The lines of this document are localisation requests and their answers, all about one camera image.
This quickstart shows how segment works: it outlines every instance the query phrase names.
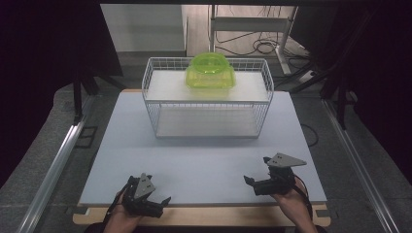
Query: black curtain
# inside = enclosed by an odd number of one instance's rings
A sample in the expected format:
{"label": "black curtain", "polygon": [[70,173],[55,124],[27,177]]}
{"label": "black curtain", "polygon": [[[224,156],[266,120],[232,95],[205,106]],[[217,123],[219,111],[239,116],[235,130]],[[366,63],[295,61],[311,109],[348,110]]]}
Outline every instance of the black curtain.
{"label": "black curtain", "polygon": [[0,3],[1,185],[43,126],[55,92],[89,68],[122,75],[98,4]]}
{"label": "black curtain", "polygon": [[355,111],[412,183],[412,8],[404,3],[382,3],[348,70]]}

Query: metal frame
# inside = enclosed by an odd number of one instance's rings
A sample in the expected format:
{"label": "metal frame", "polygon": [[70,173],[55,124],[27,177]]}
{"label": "metal frame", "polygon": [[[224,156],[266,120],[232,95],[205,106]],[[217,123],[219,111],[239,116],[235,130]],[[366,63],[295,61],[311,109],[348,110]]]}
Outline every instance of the metal frame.
{"label": "metal frame", "polygon": [[351,138],[349,137],[346,130],[342,130],[338,120],[336,119],[336,117],[334,117],[335,110],[333,109],[331,101],[322,100],[322,102],[326,109],[327,115],[329,116],[330,121],[336,130],[336,134],[338,135],[343,147],[345,148],[349,160],[351,161],[352,166],[354,167],[354,170],[357,173],[358,178],[360,179],[363,190],[366,192],[366,195],[369,198],[373,209],[375,210],[376,216],[378,216],[379,220],[381,221],[383,228],[386,232],[399,232],[388,205],[386,204],[375,183],[370,178],[369,173],[364,167],[363,162],[361,161],[361,157],[355,149]]}
{"label": "metal frame", "polygon": [[80,133],[85,125],[89,109],[93,103],[94,97],[88,96],[86,99],[83,112],[80,121],[76,125],[72,125],[64,139],[61,147],[51,164],[49,171],[46,173],[42,184],[37,190],[36,195],[33,198],[17,232],[33,232],[36,229],[36,225],[42,216],[43,210],[49,202],[50,197],[54,191],[54,188],[63,172],[64,166],[66,165],[67,159],[70,157],[70,153],[79,138]]}
{"label": "metal frame", "polygon": [[291,69],[285,59],[284,49],[291,33],[297,7],[293,7],[287,18],[270,17],[216,17],[216,5],[212,5],[210,17],[210,45],[209,51],[215,51],[215,32],[217,31],[262,31],[282,32],[282,40],[276,47],[276,55],[285,75],[290,75]]}

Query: metal rail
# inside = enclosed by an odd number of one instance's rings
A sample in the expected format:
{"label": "metal rail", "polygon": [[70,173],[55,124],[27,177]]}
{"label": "metal rail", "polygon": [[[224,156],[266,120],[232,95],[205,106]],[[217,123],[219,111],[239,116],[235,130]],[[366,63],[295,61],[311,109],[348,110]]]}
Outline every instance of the metal rail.
{"label": "metal rail", "polygon": [[335,128],[346,153],[348,154],[349,160],[351,161],[352,166],[354,167],[355,172],[360,179],[360,183],[363,186],[363,189],[366,192],[366,195],[369,198],[370,203],[372,204],[373,209],[376,212],[376,215],[382,223],[383,228],[386,232],[399,232],[394,222],[394,218],[392,217],[391,211],[389,210],[378,188],[375,186],[375,183],[367,173],[366,168],[361,161],[361,157],[355,149],[351,138],[349,137],[346,130],[341,129],[340,124],[335,117],[335,110],[333,109],[333,106],[331,105],[330,101],[322,100],[322,102],[326,108],[326,112],[330,118],[330,121],[332,122],[332,125]]}
{"label": "metal rail", "polygon": [[75,146],[80,133],[82,132],[93,100],[94,96],[87,97],[83,105],[83,117],[77,125],[72,125],[70,127],[66,138],[61,144],[61,147],[58,150],[58,153],[55,156],[49,171],[46,173],[42,184],[37,190],[37,193],[33,201],[31,202],[23,220],[21,221],[17,232],[29,233],[35,230],[36,225],[39,222],[40,217],[42,216],[43,210],[48,204],[49,199],[52,196],[52,192],[54,191],[55,185],[57,184],[64,166],[66,165],[67,159],[69,158],[70,153]]}

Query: cable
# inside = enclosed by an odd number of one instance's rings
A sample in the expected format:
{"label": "cable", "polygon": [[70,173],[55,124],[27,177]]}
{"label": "cable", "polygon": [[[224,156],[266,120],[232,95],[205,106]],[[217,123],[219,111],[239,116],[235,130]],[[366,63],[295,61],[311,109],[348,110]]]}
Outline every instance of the cable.
{"label": "cable", "polygon": [[101,232],[102,232],[102,233],[103,233],[103,231],[104,231],[104,228],[105,228],[106,225],[107,225],[107,222],[108,222],[109,219],[110,219],[110,216],[112,215],[113,209],[114,209],[115,206],[118,204],[121,195],[124,193],[124,191],[125,191],[129,186],[131,186],[131,183],[130,183],[130,182],[127,182],[127,184],[121,189],[121,191],[118,192],[118,194],[117,194],[116,197],[115,197],[115,200],[113,200],[112,205],[110,205],[109,209],[107,210],[106,215],[105,215],[104,220],[103,220],[103,228],[101,229]]}
{"label": "cable", "polygon": [[309,130],[311,130],[311,131],[313,132],[313,134],[315,135],[315,142],[312,143],[312,144],[308,144],[308,147],[311,148],[311,147],[317,145],[318,142],[319,142],[319,135],[318,135],[318,133],[316,132],[316,130],[315,130],[314,128],[312,128],[311,126],[307,125],[307,124],[302,124],[302,123],[301,123],[300,125],[301,125],[301,126],[304,126],[304,127],[307,127],[307,128],[308,128]]}

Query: green plastic bowl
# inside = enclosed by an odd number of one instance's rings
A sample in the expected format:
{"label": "green plastic bowl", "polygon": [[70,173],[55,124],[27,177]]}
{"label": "green plastic bowl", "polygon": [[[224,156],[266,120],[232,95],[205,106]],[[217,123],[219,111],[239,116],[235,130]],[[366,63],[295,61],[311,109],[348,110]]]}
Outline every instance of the green plastic bowl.
{"label": "green plastic bowl", "polygon": [[229,89],[236,85],[233,67],[223,54],[205,52],[191,60],[186,70],[190,88]]}

